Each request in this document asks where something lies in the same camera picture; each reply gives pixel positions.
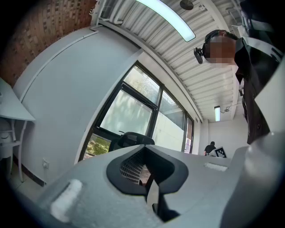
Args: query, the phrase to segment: black baseboard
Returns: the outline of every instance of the black baseboard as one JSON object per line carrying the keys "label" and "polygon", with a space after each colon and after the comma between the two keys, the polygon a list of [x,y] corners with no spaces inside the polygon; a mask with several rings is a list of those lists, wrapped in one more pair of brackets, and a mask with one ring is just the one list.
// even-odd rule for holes
{"label": "black baseboard", "polygon": [[[13,161],[14,163],[18,166],[18,158],[13,155]],[[37,176],[35,176],[30,170],[28,170],[23,164],[22,164],[22,171],[23,173],[25,173],[29,178],[31,178],[34,182],[36,182],[38,185],[41,185],[42,187],[44,187],[45,182],[43,180],[41,180],[40,178],[38,178]]]}

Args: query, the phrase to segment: brick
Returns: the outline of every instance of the brick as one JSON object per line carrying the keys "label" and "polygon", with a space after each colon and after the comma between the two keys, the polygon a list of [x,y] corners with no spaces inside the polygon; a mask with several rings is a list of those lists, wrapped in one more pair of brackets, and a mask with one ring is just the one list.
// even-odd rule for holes
{"label": "brick", "polygon": [[18,24],[0,61],[1,77],[11,86],[29,63],[52,43],[90,25],[96,0],[39,1]]}

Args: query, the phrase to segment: desk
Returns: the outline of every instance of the desk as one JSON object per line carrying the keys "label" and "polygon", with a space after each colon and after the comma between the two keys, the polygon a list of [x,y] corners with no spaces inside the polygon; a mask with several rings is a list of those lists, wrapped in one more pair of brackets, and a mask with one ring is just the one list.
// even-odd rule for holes
{"label": "desk", "polygon": [[[20,180],[23,182],[22,175],[22,142],[24,131],[27,126],[27,121],[35,121],[35,118],[25,109],[22,103],[19,101],[11,86],[7,84],[2,78],[0,78],[0,117],[11,119],[11,128],[13,142],[1,143],[0,147],[14,147],[19,146],[18,166]],[[20,134],[20,139],[17,141],[15,136],[15,120],[24,121],[23,128]]]}

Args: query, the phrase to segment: black window frame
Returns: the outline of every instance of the black window frame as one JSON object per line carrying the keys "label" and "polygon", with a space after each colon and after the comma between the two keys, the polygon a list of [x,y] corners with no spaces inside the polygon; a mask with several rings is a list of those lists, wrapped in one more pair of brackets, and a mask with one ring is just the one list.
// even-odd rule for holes
{"label": "black window frame", "polygon": [[[135,66],[139,67],[147,76],[149,76],[153,81],[155,81],[158,84],[159,93],[158,93],[158,98],[157,98],[156,103],[153,103],[151,100],[149,100],[147,97],[142,95],[135,88],[133,88],[131,85],[129,85],[127,82],[124,81],[126,76],[129,74],[129,72]],[[152,138],[153,133],[154,133],[155,124],[156,124],[157,117],[159,114],[159,108],[160,108],[160,104],[161,104],[161,100],[162,100],[163,91],[165,91],[171,97],[171,99],[173,99],[173,101],[179,106],[179,108],[181,108],[181,110],[184,112],[184,135],[183,135],[184,138],[183,138],[181,152],[184,152],[184,149],[185,149],[186,135],[187,135],[187,116],[192,120],[192,140],[191,140],[191,149],[190,149],[190,153],[192,153],[193,135],[194,135],[194,121],[193,121],[193,119],[190,117],[189,113],[183,108],[183,106],[180,104],[180,102],[165,87],[165,85],[163,83],[161,83],[161,81],[158,80],[139,61],[136,61],[130,67],[130,69],[126,72],[126,74],[121,78],[121,80],[116,85],[115,89],[113,90],[111,95],[107,98],[105,104],[103,105],[103,107],[99,111],[97,117],[95,118],[95,121],[93,122],[91,128],[89,129],[89,132],[88,132],[87,137],[85,139],[85,142],[83,144],[83,147],[82,147],[78,161],[83,160],[84,154],[85,154],[85,151],[86,151],[86,148],[87,148],[87,145],[88,145],[88,142],[90,140],[92,133],[94,133],[96,135],[100,135],[100,137],[106,138],[108,140],[113,140],[113,139],[120,137],[120,135],[100,127],[105,115],[107,114],[109,108],[111,107],[113,101],[115,100],[115,98],[116,98],[116,96],[120,90],[127,92],[130,96],[132,96],[133,98],[137,99],[138,101],[142,102],[144,105],[146,105],[147,107],[152,109],[151,118],[149,120],[147,132],[146,132],[146,136],[148,136],[150,138]]]}

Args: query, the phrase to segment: linear light fixture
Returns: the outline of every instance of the linear light fixture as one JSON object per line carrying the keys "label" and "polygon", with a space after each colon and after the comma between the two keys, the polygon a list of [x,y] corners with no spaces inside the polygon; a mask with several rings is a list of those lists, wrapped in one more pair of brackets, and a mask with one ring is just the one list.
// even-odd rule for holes
{"label": "linear light fixture", "polygon": [[220,106],[216,106],[216,107],[214,107],[214,109],[215,109],[216,121],[220,121],[221,120],[221,107]]}
{"label": "linear light fixture", "polygon": [[167,20],[179,34],[183,37],[186,42],[193,40],[196,35],[193,33],[191,28],[187,23],[170,7],[165,5],[160,0],[137,0],[138,2],[151,8],[153,11],[157,12],[165,20]]}

